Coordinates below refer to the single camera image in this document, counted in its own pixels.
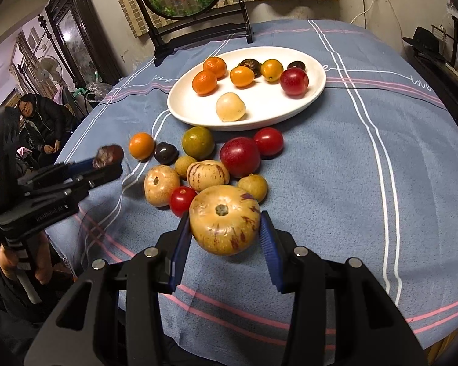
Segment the person's left hand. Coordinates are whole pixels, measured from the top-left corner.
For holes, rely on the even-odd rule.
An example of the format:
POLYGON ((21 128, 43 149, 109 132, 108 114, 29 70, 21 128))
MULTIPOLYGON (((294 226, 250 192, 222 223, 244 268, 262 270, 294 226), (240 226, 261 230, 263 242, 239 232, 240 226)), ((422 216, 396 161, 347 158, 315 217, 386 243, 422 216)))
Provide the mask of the person's left hand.
MULTIPOLYGON (((44 231, 41 231, 35 238, 38 240, 34 262, 35 278, 44 285, 50 281, 53 274, 49 237, 44 231)), ((23 251, 13 251, 3 245, 0 246, 0 269, 9 280, 17 279, 16 270, 26 262, 27 259, 23 251)))

